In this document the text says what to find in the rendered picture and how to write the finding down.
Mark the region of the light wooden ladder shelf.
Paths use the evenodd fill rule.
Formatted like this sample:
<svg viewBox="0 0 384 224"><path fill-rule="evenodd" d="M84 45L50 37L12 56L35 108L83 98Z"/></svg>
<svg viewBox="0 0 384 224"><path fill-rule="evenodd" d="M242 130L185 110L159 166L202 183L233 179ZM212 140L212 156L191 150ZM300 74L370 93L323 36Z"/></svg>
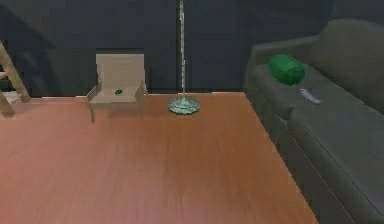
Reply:
<svg viewBox="0 0 384 224"><path fill-rule="evenodd" d="M0 71L0 79L7 78L14 91L3 92L0 89L0 113L6 117L13 117L15 115L15 110L13 109L13 104L21 100L23 103L27 103L31 100L31 97L19 76L16 67L13 64L11 57L9 56L7 50L5 49L3 43L0 41L0 66L3 68Z"/></svg>

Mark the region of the green round cushion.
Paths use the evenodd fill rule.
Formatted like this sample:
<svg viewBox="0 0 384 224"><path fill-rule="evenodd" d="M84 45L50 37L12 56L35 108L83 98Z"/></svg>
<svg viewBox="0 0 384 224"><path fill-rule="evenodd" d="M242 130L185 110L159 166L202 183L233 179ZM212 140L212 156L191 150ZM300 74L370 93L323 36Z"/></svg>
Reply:
<svg viewBox="0 0 384 224"><path fill-rule="evenodd" d="M289 86L298 84L305 76L302 63L291 55L276 54L268 66L277 81Z"/></svg>

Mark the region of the teal floor lamp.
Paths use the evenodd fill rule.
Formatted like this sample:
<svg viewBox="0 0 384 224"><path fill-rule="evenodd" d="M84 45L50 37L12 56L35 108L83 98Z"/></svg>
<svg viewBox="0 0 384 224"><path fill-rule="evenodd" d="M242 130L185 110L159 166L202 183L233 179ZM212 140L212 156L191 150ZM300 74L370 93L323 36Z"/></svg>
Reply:
<svg viewBox="0 0 384 224"><path fill-rule="evenodd" d="M168 104L168 110L176 115L192 115L199 111L200 103L186 94L186 59L185 59L185 14L184 0L179 0L180 19L180 61L181 61L181 87L180 97L172 99Z"/></svg>

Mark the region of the grey remote control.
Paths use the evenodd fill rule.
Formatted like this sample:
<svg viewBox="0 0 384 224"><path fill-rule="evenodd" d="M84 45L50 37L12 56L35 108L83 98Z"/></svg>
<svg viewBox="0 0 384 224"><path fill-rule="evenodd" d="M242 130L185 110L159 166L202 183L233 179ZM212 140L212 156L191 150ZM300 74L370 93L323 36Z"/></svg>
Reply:
<svg viewBox="0 0 384 224"><path fill-rule="evenodd" d="M316 97L314 97L307 89L300 89L300 95L302 97L304 97L306 100L318 105L321 103L321 101L319 99L317 99Z"/></svg>

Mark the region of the dark grey sofa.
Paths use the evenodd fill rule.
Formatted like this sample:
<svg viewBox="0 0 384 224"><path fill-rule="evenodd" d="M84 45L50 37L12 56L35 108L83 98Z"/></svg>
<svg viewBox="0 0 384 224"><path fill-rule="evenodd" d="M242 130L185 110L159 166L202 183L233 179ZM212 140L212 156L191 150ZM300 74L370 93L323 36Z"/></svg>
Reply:
<svg viewBox="0 0 384 224"><path fill-rule="evenodd" d="M302 63L298 84L271 74L276 54ZM257 44L245 93L319 224L384 224L384 24L334 19L315 36Z"/></svg>

